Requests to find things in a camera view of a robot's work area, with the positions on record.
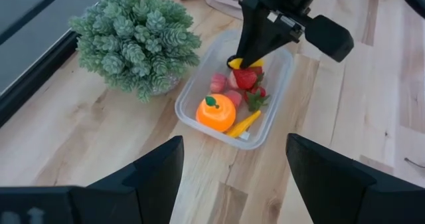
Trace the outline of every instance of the light wood countertop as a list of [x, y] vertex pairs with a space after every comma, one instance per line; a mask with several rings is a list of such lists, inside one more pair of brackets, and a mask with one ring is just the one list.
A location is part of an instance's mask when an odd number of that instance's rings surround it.
[[[203, 54], [242, 22], [204, 0], [183, 1]], [[0, 129], [0, 185], [88, 185], [183, 135], [185, 165], [171, 223], [311, 223], [285, 156], [297, 132], [347, 157], [425, 186], [424, 21], [403, 0], [315, 0], [355, 48], [336, 63], [304, 40], [266, 143], [237, 150], [178, 121], [179, 87], [149, 104], [108, 90], [68, 59]]]

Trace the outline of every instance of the black robotic arm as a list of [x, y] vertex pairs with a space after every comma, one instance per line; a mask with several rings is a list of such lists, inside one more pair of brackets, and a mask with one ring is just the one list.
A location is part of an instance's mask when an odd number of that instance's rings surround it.
[[[319, 15], [311, 18], [313, 0], [241, 0], [244, 24], [236, 56], [247, 68], [264, 55], [289, 42], [305, 39], [326, 55], [341, 62], [353, 49], [350, 32], [331, 19]], [[425, 0], [406, 0], [425, 17]]]

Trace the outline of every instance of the pink toy fruit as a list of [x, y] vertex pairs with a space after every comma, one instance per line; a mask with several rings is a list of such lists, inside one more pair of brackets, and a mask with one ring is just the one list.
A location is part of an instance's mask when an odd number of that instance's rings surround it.
[[227, 96], [227, 98], [233, 102], [236, 109], [238, 109], [240, 103], [242, 102], [242, 95], [235, 90], [229, 90], [224, 95]]
[[215, 73], [211, 77], [210, 90], [213, 93], [223, 92], [226, 88], [227, 77], [224, 74]]

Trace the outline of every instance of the toy fruit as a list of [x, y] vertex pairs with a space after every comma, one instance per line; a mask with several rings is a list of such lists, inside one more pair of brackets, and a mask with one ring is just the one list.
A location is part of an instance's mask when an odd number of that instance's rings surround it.
[[250, 112], [255, 112], [259, 110], [262, 106], [266, 106], [265, 101], [270, 97], [267, 95], [266, 90], [262, 87], [256, 87], [252, 90], [245, 91], [244, 99], [248, 104], [248, 110]]
[[226, 134], [232, 138], [239, 137], [245, 130], [252, 125], [252, 123], [261, 115], [261, 111], [257, 110], [255, 113], [251, 114], [251, 116], [247, 117], [245, 120], [236, 124], [232, 129], [230, 129]]
[[223, 92], [226, 88], [227, 77], [224, 74], [215, 73], [211, 77], [210, 90], [211, 92]]
[[[240, 64], [242, 64], [242, 58], [234, 58], [233, 56], [231, 56], [227, 60], [227, 65], [233, 69], [239, 69]], [[264, 66], [264, 61], [262, 58], [250, 65], [250, 67], [263, 67], [263, 66]]]
[[263, 73], [263, 67], [249, 67], [247, 70], [252, 70], [256, 74], [262, 74]]
[[234, 77], [233, 72], [230, 72], [230, 75], [228, 76], [228, 86], [230, 88], [238, 89], [238, 83], [236, 82], [236, 78]]
[[258, 80], [258, 75], [252, 70], [232, 70], [238, 87], [244, 90], [251, 89]]
[[263, 72], [260, 73], [260, 74], [257, 74], [257, 81], [255, 82], [253, 88], [261, 86], [261, 82], [263, 82], [263, 79], [264, 79], [264, 73]]
[[224, 95], [226, 95], [226, 97], [233, 102], [234, 107], [238, 109], [240, 103], [242, 102], [242, 95], [235, 90], [229, 90], [226, 93], [224, 93]]
[[211, 94], [199, 104], [196, 119], [205, 126], [224, 132], [236, 120], [236, 108], [225, 95]]

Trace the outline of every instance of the plant pot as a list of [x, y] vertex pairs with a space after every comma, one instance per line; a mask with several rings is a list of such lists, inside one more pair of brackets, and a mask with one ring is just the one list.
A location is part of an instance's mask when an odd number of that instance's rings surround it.
[[159, 95], [167, 94], [168, 92], [175, 89], [175, 87], [177, 87], [177, 85], [180, 83], [180, 80], [181, 78], [179, 78], [178, 76], [170, 75], [169, 76], [170, 87], [167, 90], [158, 90], [156, 87], [153, 87], [151, 95], [159, 96]]

